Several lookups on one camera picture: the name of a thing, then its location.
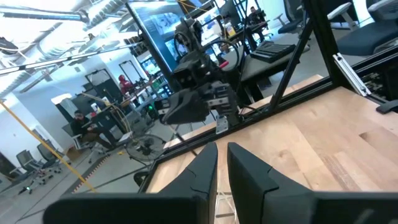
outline person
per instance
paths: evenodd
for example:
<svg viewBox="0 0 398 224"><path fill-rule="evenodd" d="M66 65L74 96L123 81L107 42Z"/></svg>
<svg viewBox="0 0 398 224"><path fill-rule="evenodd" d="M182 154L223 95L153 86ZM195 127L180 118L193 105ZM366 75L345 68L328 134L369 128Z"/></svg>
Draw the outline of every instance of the person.
<svg viewBox="0 0 398 224"><path fill-rule="evenodd" d="M251 13L256 13L256 8L254 7L254 6L252 6L252 7L250 7L250 11L251 11Z"/></svg>
<svg viewBox="0 0 398 224"><path fill-rule="evenodd" d="M82 142L96 141L100 143L103 147L108 149L109 151L113 150L114 146L112 146L109 142L105 141L104 139L101 139L100 134L104 133L102 130L100 130L99 128L94 128L92 126L83 127L88 122L90 122L90 120L86 118L80 110L76 110L75 119L71 123L73 134L74 135L81 134L80 139ZM106 138L108 138L108 140L111 142L116 142L116 140L111 135L112 135L111 133L106 134Z"/></svg>
<svg viewBox="0 0 398 224"><path fill-rule="evenodd" d="M263 22L264 18L261 18L261 12L257 11L256 8L254 6L250 7L250 15L249 15L249 21L252 25L256 25L256 24L260 24L261 22ZM259 29L257 31L257 34L260 36L260 41L263 42L264 41L264 35L262 34L262 29Z"/></svg>
<svg viewBox="0 0 398 224"><path fill-rule="evenodd" d="M134 90L134 85L126 80L126 77L124 75L119 76L119 86L120 90L122 91L122 94L125 95L127 92L130 92L131 90Z"/></svg>

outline yellow cable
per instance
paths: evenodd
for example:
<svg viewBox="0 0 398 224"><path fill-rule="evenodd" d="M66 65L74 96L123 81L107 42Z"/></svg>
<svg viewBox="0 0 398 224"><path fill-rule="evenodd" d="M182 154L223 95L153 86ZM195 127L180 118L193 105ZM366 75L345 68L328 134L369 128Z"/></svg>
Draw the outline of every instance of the yellow cable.
<svg viewBox="0 0 398 224"><path fill-rule="evenodd" d="M11 114L12 117L14 117L19 124L22 125L22 127L25 128L25 130L31 134L33 137L35 137L41 144L43 144L44 147L46 147L53 155L55 155L55 157L57 159L59 159L63 164L66 165L66 167L68 169L70 169L70 171L72 171L85 185L87 185L87 187L92 191L92 192L96 192L96 190L94 189L93 186L91 186L91 184L89 184L80 174L79 172L77 172L77 170L75 170L73 167L71 167L65 160L62 159L62 157L56 153L45 141L41 140L41 138L37 137L37 135L35 133L33 133L33 131L31 131L26 124L24 124L23 121L21 121L17 115L14 114L14 112L12 112L5 104L2 100L0 100L0 105L4 107L4 109L6 109L6 111Z"/></svg>
<svg viewBox="0 0 398 224"><path fill-rule="evenodd" d="M185 1L187 1L187 0L177 0L177 2L179 2L179 3L182 4L182 6L184 7L184 9L185 9L185 11L186 11L187 13L188 13L188 11L187 11L187 9L185 8L185 6L192 7L192 8L195 8L195 9L199 9L199 10L202 10L203 12L208 12L208 10L206 10L206 9L201 9L201 8L199 8L199 7L191 6L191 5L187 4L187 3L184 3ZM227 38L226 38L226 28L223 27L223 29L224 29L224 38L227 39Z"/></svg>
<svg viewBox="0 0 398 224"><path fill-rule="evenodd" d="M101 98L98 98L98 97L96 97L96 96L93 96L93 95L90 95L90 94L87 94L87 93L81 93L81 94L84 95L84 96L87 96L87 97L89 97L89 98L92 98L92 99L94 99L94 100L98 100L98 101L100 101L100 102L106 103L105 100L103 100L103 99L101 99ZM117 106L115 106L114 104L111 103L111 106L112 106L114 109L119 110L120 112L122 112L122 111L121 111ZM123 112L122 112L122 114L123 114L124 118L126 119L127 124L123 121L122 116L118 113L119 117L121 118L121 121L122 121L123 124L125 125L126 131L129 132L129 131L131 131L130 124L129 124L127 118L126 118L126 115L125 115Z"/></svg>

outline person in red shirt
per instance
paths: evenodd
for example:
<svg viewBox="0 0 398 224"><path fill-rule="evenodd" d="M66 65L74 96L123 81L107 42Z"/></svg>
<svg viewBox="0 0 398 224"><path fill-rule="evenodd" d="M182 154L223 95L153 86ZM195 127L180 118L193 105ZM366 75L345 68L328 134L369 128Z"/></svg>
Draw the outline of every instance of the person in red shirt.
<svg viewBox="0 0 398 224"><path fill-rule="evenodd" d="M130 81L127 81L124 75L119 76L119 81L119 86L123 95L134 89L134 85Z"/></svg>

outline office chair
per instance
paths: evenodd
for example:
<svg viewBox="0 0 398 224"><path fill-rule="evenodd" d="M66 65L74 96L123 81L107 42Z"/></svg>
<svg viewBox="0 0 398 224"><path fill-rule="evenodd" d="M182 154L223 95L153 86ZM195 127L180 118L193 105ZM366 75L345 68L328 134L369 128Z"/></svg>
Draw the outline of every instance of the office chair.
<svg viewBox="0 0 398 224"><path fill-rule="evenodd" d="M23 187L19 192L20 194L26 190L31 194L37 186L46 184L46 179L51 179L53 177L53 175L50 174L51 171L60 173L60 169L56 167L55 160L46 163L36 161L27 150L18 153L17 160L21 166L12 170L10 174L19 169L24 169L28 173L28 176L32 177L30 184L27 187Z"/></svg>
<svg viewBox="0 0 398 224"><path fill-rule="evenodd" d="M374 22L337 41L343 55L367 56L395 45L398 38L398 0L366 0Z"/></svg>
<svg viewBox="0 0 398 224"><path fill-rule="evenodd" d="M54 147L54 145L51 143L50 140L46 140L45 141L60 157L63 157L64 154L60 151L58 151L58 149L56 149ZM40 155L42 155L42 157L47 161L47 162L52 162L55 161L55 164L57 166L57 168L59 169L59 171L62 171L62 169L60 168L60 160L55 157L55 155L52 154L52 152L50 152L43 144L39 144L37 146L37 149L40 152Z"/></svg>
<svg viewBox="0 0 398 224"><path fill-rule="evenodd" d="M299 33L301 31L304 15L303 9L301 7L301 0L284 0L284 7L286 16L290 22L286 24L281 19L283 13L277 16L274 21L279 20L279 22L282 24L282 27L278 30L278 34Z"/></svg>
<svg viewBox="0 0 398 224"><path fill-rule="evenodd" d="M348 14L348 9L352 5L350 1L347 1L344 4L338 5L340 1L325 1L325 10L328 12L328 19L330 21L334 20L338 16L342 16L344 20L349 24L349 28L351 30L355 30L357 28L356 22L351 18ZM282 24L282 28L278 30L278 34L286 34L286 33L301 33L303 29L303 21L306 20L305 10L301 4L300 0L284 0L285 11L287 12L286 16L290 20L290 23L286 24L281 17L283 13L277 16L274 20L279 20ZM294 11L292 13L293 16L289 16L288 12Z"/></svg>
<svg viewBox="0 0 398 224"><path fill-rule="evenodd" d="M267 20L266 19L266 13L264 12L264 10L262 10L262 9L257 9L256 10L256 12L255 13L251 13L250 15L249 15L249 21L251 21L251 22L253 22L254 24L254 26L256 25L256 24L258 24L258 23L260 23L260 22L266 22L267 23L267 26L265 27L267 30L269 30L269 27L268 27L268 23L269 23L269 21L270 20ZM264 37L268 37L268 38L270 38L271 39L271 37L273 36L274 34L273 33L268 33L268 34L265 34L264 35Z"/></svg>
<svg viewBox="0 0 398 224"><path fill-rule="evenodd" d="M92 158L94 156L94 153L98 153L99 155L105 155L107 154L101 146L96 146L96 142L82 142L80 140L81 134L74 135L72 128L70 126L70 123L62 127L62 129L69 134L69 136L72 138L73 143L75 145L76 150L85 150L89 149L91 151L88 159L88 163L92 163Z"/></svg>

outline keyboard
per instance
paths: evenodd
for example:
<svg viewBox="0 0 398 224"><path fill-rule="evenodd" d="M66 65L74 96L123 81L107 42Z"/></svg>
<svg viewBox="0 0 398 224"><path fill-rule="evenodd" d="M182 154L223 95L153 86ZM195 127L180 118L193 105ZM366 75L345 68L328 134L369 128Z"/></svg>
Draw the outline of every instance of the keyboard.
<svg viewBox="0 0 398 224"><path fill-rule="evenodd" d="M263 62L272 63L292 53L296 45L274 44L266 42L260 45L255 51L250 53L252 58L262 60Z"/></svg>

